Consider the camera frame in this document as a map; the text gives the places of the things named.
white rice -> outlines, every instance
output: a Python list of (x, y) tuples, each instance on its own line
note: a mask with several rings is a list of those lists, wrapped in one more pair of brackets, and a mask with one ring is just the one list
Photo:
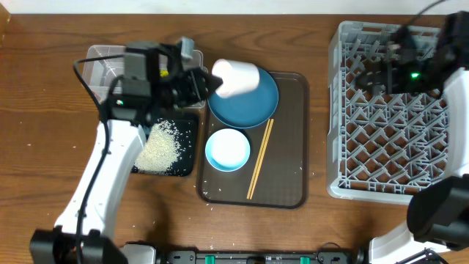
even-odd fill
[(168, 121), (155, 124), (149, 134), (147, 144), (135, 161), (140, 172), (164, 174), (180, 157), (180, 135)]

chopsticks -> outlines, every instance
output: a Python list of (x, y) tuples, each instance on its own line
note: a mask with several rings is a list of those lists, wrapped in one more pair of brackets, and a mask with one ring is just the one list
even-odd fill
[(267, 148), (267, 143), (269, 142), (270, 131), (272, 130), (273, 119), (267, 121), (265, 126), (264, 136), (262, 137), (261, 148), (259, 150), (259, 155), (257, 156), (256, 166), (254, 167), (254, 172), (251, 178), (251, 184), (249, 186), (248, 196), (246, 199), (252, 199), (254, 194), (254, 189), (256, 188), (257, 178), (261, 172), (262, 161), (264, 160), (265, 149)]

blue bowl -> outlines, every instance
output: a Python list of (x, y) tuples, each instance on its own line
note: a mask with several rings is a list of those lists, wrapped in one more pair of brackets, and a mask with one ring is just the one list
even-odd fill
[(216, 131), (205, 145), (208, 163), (222, 172), (233, 172), (244, 166), (250, 154), (248, 139), (231, 128)]
[(214, 93), (208, 100), (213, 115), (233, 128), (256, 127), (272, 117), (278, 105), (278, 88), (268, 72), (259, 68), (259, 86), (245, 94), (221, 98)]

wood grain surface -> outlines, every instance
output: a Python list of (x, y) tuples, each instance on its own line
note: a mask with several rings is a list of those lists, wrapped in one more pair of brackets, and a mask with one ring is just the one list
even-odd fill
[[(376, 15), (14, 15), (0, 49), (0, 263), (30, 263), (36, 228), (51, 229), (71, 198), (95, 141), (97, 112), (72, 72), (94, 44), (173, 43), (191, 37), (205, 55), (303, 74), (310, 86), (309, 198), (297, 210), (206, 205), (196, 177), (131, 175), (115, 243), (216, 251), (356, 249), (405, 220), (406, 207), (334, 199), (325, 187), (328, 45), (345, 20)], [(441, 17), (419, 25), (441, 26)], [(466, 263), (469, 251), (445, 255)]]

white mug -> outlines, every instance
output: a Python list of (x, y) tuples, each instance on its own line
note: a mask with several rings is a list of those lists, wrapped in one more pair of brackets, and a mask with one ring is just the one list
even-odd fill
[(213, 65), (212, 74), (223, 80), (215, 91), (221, 98), (253, 91), (259, 85), (259, 69), (247, 62), (219, 59)]

